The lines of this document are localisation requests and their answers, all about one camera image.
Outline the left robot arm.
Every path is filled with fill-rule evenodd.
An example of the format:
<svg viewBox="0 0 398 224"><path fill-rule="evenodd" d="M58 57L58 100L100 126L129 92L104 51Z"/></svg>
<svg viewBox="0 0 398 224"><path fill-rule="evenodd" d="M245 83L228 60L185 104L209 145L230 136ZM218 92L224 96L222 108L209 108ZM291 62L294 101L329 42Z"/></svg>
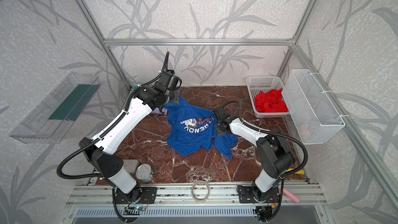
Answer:
<svg viewBox="0 0 398 224"><path fill-rule="evenodd" d="M178 103L180 87L168 88L164 93L154 87L137 87L129 95L125 108L102 131L92 139L80 141L81 148L94 142L83 151L87 161L109 185L130 198L142 194L139 183L131 176L122 159L116 156L116 151L130 132L153 110L162 110L168 103Z"/></svg>

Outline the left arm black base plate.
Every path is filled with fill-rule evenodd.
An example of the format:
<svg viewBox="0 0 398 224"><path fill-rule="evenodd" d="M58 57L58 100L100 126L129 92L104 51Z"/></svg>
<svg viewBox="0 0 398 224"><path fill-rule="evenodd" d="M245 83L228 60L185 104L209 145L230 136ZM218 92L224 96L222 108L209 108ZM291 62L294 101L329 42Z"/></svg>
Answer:
<svg viewBox="0 0 398 224"><path fill-rule="evenodd" d="M157 187L136 187L128 194L119 188L113 189L112 196L116 204L154 204L157 196Z"/></svg>

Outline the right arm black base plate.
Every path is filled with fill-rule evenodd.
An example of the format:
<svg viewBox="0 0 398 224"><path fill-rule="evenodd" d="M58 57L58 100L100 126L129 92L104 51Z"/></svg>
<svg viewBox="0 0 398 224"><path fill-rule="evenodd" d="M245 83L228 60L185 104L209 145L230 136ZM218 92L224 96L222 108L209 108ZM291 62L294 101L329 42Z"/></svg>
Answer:
<svg viewBox="0 0 398 224"><path fill-rule="evenodd" d="M237 193L240 203L276 204L280 200L280 193L277 188L262 192L257 186L238 185Z"/></svg>

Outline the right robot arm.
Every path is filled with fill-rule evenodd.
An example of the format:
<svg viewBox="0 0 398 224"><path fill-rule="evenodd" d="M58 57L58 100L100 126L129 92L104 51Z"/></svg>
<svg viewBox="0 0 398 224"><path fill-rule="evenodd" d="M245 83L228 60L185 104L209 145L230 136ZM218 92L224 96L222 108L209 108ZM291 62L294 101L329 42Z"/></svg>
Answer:
<svg viewBox="0 0 398 224"><path fill-rule="evenodd" d="M261 129L237 116L216 117L219 135L234 134L253 144L259 153L262 171L254 182L254 189L266 193L275 188L294 164L293 151L287 139L279 133Z"/></svg>

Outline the blue printed t shirt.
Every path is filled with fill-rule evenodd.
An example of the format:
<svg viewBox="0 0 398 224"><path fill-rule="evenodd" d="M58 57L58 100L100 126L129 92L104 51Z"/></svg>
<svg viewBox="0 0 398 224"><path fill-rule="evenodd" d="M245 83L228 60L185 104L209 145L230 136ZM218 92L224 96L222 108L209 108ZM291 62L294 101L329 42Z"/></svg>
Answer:
<svg viewBox="0 0 398 224"><path fill-rule="evenodd" d="M202 148L215 148L228 159L233 159L231 149L238 138L234 134L217 134L217 121L212 111L190 105L183 98L178 104L169 103L165 108L169 111L168 122L171 125L167 144L181 156L191 155Z"/></svg>

